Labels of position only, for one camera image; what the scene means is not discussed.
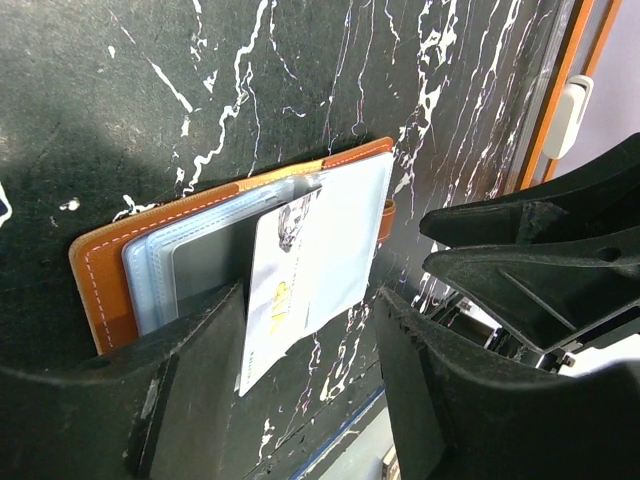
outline card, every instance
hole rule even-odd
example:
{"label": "card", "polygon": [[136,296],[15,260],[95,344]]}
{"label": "card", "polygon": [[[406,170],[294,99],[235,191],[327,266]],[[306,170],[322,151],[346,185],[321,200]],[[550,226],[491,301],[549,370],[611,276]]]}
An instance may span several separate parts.
{"label": "card", "polygon": [[304,335],[321,198],[314,190],[258,220],[240,396]]}

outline leather wallet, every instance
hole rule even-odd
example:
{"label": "leather wallet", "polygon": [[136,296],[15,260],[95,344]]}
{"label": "leather wallet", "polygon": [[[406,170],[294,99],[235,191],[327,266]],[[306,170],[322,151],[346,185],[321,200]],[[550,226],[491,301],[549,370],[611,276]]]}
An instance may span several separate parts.
{"label": "leather wallet", "polygon": [[[260,215],[292,195],[294,182],[254,188],[129,242],[122,260],[140,335],[193,313],[203,295],[251,273]],[[284,182],[284,188],[275,185]]]}
{"label": "leather wallet", "polygon": [[[122,249],[128,242],[218,205],[242,192],[289,176],[319,172],[364,160],[390,152],[392,147],[393,141],[390,138],[376,140],[324,159],[290,165],[221,185],[119,220],[79,237],[71,245],[69,259],[98,353],[127,345],[139,336],[122,261]],[[392,203],[385,207],[379,241],[389,236],[395,212]]]}

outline marble surface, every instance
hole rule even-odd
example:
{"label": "marble surface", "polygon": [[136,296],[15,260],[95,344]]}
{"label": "marble surface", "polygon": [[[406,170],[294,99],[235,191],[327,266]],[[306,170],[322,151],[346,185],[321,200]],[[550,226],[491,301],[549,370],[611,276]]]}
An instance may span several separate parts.
{"label": "marble surface", "polygon": [[313,419],[338,404],[334,417],[347,418],[379,385],[379,372],[365,381],[379,370],[367,323],[375,288],[420,310],[442,292],[421,268],[438,246],[419,235],[420,218],[504,188],[557,9],[551,0],[4,2],[0,361],[60,369],[95,355],[67,261],[80,234],[391,136],[399,210],[370,293],[232,410],[241,433],[228,471],[286,478],[295,462],[278,459],[304,459],[328,434],[315,435]]}

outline white stitching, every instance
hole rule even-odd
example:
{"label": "white stitching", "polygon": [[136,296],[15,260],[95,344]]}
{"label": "white stitching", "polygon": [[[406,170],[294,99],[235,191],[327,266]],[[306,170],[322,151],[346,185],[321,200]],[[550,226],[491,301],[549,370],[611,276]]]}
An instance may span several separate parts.
{"label": "white stitching", "polygon": [[[379,148],[380,147],[376,147],[376,148],[371,148],[369,150],[365,150],[364,152],[358,152],[357,154],[349,156],[349,157],[345,158],[344,160],[339,161],[338,163],[331,164],[330,167],[327,167],[326,165],[324,165],[324,162],[323,162],[323,165],[321,166],[320,169],[321,170],[326,170],[327,168],[334,168],[334,167],[343,165],[343,164],[347,163],[348,161],[353,160],[354,158],[364,156],[367,153],[371,153],[373,151],[378,150]],[[300,172],[297,172],[296,175],[306,174],[306,173],[311,172],[312,170],[313,170],[313,167],[309,167],[309,168],[306,168],[306,169],[304,169],[304,170],[302,170]],[[266,185],[268,183],[271,183],[273,181],[274,181],[273,179],[265,180],[262,183],[259,183],[257,185],[253,185],[251,188],[261,187],[261,186]],[[149,224],[149,225],[147,225],[145,227],[137,228],[135,230],[131,230],[130,232],[125,233],[124,235],[121,235],[121,236],[116,237],[116,238],[112,238],[111,240],[109,240],[107,242],[104,242],[101,245],[93,247],[91,250],[89,250],[85,254],[84,263],[87,266],[87,271],[89,272],[89,278],[91,278],[91,284],[93,286],[93,293],[94,293],[94,295],[96,297],[96,302],[98,303],[98,310],[100,311],[100,319],[102,320],[102,326],[104,327],[104,330],[105,330],[105,332],[107,334],[107,342],[109,343],[109,347],[110,348],[113,348],[113,341],[111,339],[111,332],[109,331],[109,327],[107,325],[107,319],[106,319],[106,315],[104,313],[104,309],[102,307],[102,302],[100,301],[100,293],[98,291],[98,285],[97,285],[96,279],[95,279],[95,277],[93,275],[93,272],[91,271],[91,264],[89,263],[89,256],[91,255],[91,253],[95,252],[95,251],[98,251],[98,250],[100,250],[100,249],[102,249],[102,248],[106,247],[107,245],[110,245],[110,244],[112,244],[114,242],[120,241],[123,238],[130,237],[131,235],[135,235],[138,232],[144,232],[145,230],[149,230],[150,228],[153,228],[153,227],[155,227],[157,225],[162,225],[163,223],[167,223],[170,220],[174,220],[176,218],[180,218],[180,217],[182,217],[182,216],[184,216],[184,215],[186,215],[188,213],[192,213],[192,212],[195,212],[196,210],[201,210],[203,208],[210,207],[211,205],[213,205],[215,203],[223,202],[224,200],[227,200],[227,199],[229,199],[231,197],[234,197],[234,196],[238,195],[238,193],[242,193],[243,191],[244,190],[240,190],[240,192],[236,192],[233,195],[227,195],[226,197],[222,197],[222,198],[219,198],[219,199],[216,199],[216,200],[212,200],[209,203],[206,203],[204,205],[198,205],[197,207],[194,207],[194,208],[192,208],[190,210],[181,212],[181,213],[179,213],[177,215],[172,215],[170,217],[164,218],[164,219],[162,219],[162,220],[160,220],[158,222],[151,223],[151,224]]]}

